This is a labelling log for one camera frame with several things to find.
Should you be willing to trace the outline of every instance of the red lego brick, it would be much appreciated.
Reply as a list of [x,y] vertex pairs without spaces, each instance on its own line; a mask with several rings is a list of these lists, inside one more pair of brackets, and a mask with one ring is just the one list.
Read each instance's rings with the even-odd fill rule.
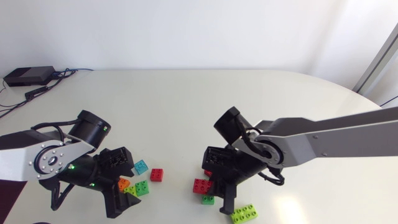
[[211,177],[212,172],[210,172],[210,171],[208,171],[208,170],[205,170],[205,174],[206,174],[206,176]]
[[209,180],[195,179],[195,182],[193,183],[193,193],[207,194],[212,183],[213,182]]
[[152,172],[150,173],[150,180],[161,182],[162,179],[163,179],[163,169],[152,169]]
[[130,186],[130,181],[129,181],[129,180],[126,180],[126,179],[124,179],[124,178],[120,178],[120,180],[119,180],[119,190],[120,190],[121,192],[123,192],[123,190],[124,190],[126,187],[128,187],[128,186]]

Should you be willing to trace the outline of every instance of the toy building block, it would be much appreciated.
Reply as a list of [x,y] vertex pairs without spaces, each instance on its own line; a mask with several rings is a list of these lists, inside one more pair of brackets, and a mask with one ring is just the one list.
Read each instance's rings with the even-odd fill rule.
[[253,204],[246,205],[242,208],[237,208],[232,213],[231,218],[234,224],[244,223],[257,217],[256,209]]
[[207,194],[212,183],[213,182],[209,180],[195,179],[193,183],[193,193]]
[[133,186],[131,186],[131,187],[126,187],[126,188],[123,190],[123,193],[130,193],[130,194],[132,194],[132,195],[134,195],[134,196],[137,197],[136,186],[133,185]]
[[163,179],[163,169],[152,169],[152,172],[150,173],[150,180],[161,182],[162,179]]
[[126,179],[124,179],[124,178],[120,178],[120,180],[119,180],[119,190],[120,190],[121,192],[123,192],[123,190],[124,190],[126,187],[128,187],[128,186],[130,186],[130,181],[129,181],[129,180],[126,180]]
[[201,203],[204,205],[214,205],[214,196],[203,195],[201,197]]
[[145,164],[143,160],[140,160],[134,164],[134,167],[136,168],[138,175],[141,175],[148,170],[147,164]]
[[205,174],[206,174],[206,176],[211,177],[212,172],[210,172],[210,171],[208,171],[208,170],[205,170]]
[[136,183],[137,196],[143,196],[149,193],[148,182],[146,180]]

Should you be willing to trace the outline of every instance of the table surface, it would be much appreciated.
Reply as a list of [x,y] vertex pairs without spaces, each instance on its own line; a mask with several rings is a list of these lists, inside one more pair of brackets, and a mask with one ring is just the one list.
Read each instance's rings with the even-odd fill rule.
[[[33,88],[9,88],[0,103],[22,101]],[[206,177],[201,169],[206,147],[226,145],[213,125],[232,106],[252,124],[282,117],[321,120],[379,108],[341,86],[292,72],[80,71],[0,119],[0,135],[68,121],[88,110],[112,126],[100,149],[125,146],[134,161],[163,168],[164,180],[149,182],[150,194],[114,220],[106,218],[100,192],[75,187],[53,212],[50,192],[31,181],[6,223],[231,223],[218,211],[222,199],[202,205],[192,186],[195,178]],[[238,185],[235,207],[253,203],[259,216],[251,223],[396,223],[397,163],[396,157],[314,159],[284,169],[282,187],[258,176]],[[128,179],[136,183],[149,176],[147,171]]]

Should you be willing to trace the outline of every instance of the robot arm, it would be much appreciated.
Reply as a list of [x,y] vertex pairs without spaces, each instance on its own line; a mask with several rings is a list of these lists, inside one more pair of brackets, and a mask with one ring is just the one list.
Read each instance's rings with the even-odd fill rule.
[[[60,129],[65,125],[74,125],[68,134]],[[50,126],[58,131],[36,131]],[[100,191],[107,217],[116,218],[140,200],[119,191],[120,175],[134,176],[134,162],[125,147],[88,155],[97,150],[110,130],[106,121],[83,110],[74,121],[42,123],[31,130],[0,136],[0,179],[38,180],[52,193],[52,210],[61,206],[75,185]],[[69,183],[61,195],[60,181]]]
[[[231,214],[236,186],[259,174],[283,185],[285,167],[317,157],[398,156],[398,108],[377,110],[324,121],[281,118],[251,126],[232,107],[215,124],[225,138],[225,148],[208,147],[202,168],[212,171],[209,195],[224,198],[220,212]],[[273,179],[261,171],[268,168]]]

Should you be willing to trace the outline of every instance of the green lego brick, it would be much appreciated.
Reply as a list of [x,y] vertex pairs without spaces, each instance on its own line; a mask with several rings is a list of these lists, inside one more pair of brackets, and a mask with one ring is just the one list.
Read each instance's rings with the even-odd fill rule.
[[134,196],[137,197],[136,186],[133,185],[132,187],[126,187],[126,188],[123,190],[123,193],[130,193],[130,194],[132,194],[132,195],[134,195]]
[[146,180],[136,183],[137,196],[149,193],[148,182]]
[[202,195],[201,203],[204,205],[214,205],[214,196]]
[[244,223],[257,217],[256,209],[253,204],[246,205],[242,208],[237,208],[232,213],[231,218],[234,224]]

